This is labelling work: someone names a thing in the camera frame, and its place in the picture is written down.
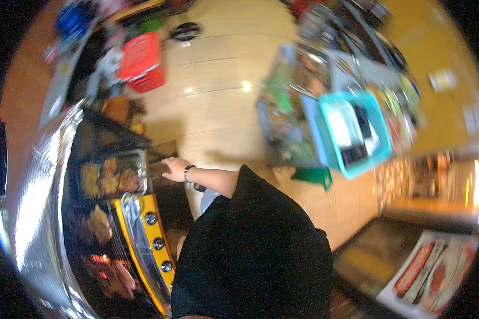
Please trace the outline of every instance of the food poster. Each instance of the food poster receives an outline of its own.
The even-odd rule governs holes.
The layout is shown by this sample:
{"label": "food poster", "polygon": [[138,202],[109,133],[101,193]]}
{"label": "food poster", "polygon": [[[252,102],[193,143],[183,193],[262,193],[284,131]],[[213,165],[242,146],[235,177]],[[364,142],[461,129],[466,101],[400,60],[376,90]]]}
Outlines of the food poster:
{"label": "food poster", "polygon": [[465,278],[479,239],[424,230],[377,301],[408,318],[436,318]]}

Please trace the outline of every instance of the metal knob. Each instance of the metal knob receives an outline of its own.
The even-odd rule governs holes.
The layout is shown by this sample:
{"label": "metal knob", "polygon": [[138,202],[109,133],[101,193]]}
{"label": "metal knob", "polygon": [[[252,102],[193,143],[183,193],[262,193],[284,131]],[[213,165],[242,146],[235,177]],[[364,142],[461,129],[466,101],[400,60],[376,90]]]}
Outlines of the metal knob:
{"label": "metal knob", "polygon": [[165,247],[165,242],[163,242],[163,239],[161,237],[156,237],[153,240],[153,248],[156,250],[161,250]]}
{"label": "metal knob", "polygon": [[161,270],[164,272],[169,272],[172,270],[172,264],[170,261],[166,260],[163,263],[161,263]]}
{"label": "metal knob", "polygon": [[153,212],[148,212],[146,214],[146,217],[144,217],[144,220],[147,224],[154,225],[158,221],[158,216],[156,216],[156,214],[154,214]]}

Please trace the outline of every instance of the tiled floor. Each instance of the tiled floor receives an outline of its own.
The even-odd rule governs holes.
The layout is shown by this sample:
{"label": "tiled floor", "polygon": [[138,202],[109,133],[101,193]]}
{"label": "tiled floor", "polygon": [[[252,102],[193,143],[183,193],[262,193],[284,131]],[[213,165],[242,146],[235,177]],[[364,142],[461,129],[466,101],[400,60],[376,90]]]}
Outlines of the tiled floor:
{"label": "tiled floor", "polygon": [[[184,19],[175,16],[168,24]],[[143,96],[147,135],[154,142],[177,139],[180,156],[200,167],[249,165],[299,203],[335,249],[377,214],[374,172],[352,181],[332,173],[334,185],[325,192],[291,181],[292,168],[266,168],[255,108],[279,46],[297,38],[293,17],[276,0],[200,0],[186,19],[203,33],[190,42],[165,43],[166,85]],[[189,199],[198,217],[200,194],[189,190]]]}

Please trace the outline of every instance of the hand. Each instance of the hand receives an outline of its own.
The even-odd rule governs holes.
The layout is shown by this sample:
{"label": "hand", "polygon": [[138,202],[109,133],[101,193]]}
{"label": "hand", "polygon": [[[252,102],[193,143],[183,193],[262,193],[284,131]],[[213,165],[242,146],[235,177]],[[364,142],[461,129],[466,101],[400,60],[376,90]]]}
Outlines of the hand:
{"label": "hand", "polygon": [[168,166],[170,173],[163,173],[161,176],[170,179],[174,182],[184,182],[184,170],[190,163],[179,157],[169,157],[161,160],[161,162]]}

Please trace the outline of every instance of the green cloth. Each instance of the green cloth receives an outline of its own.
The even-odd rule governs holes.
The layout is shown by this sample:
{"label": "green cloth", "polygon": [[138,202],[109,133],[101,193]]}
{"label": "green cloth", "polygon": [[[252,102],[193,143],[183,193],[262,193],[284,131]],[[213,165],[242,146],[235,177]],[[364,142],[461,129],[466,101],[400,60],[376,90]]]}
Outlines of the green cloth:
{"label": "green cloth", "polygon": [[333,184],[330,169],[327,167],[321,169],[296,169],[296,172],[291,179],[321,184],[325,191],[328,191]]}

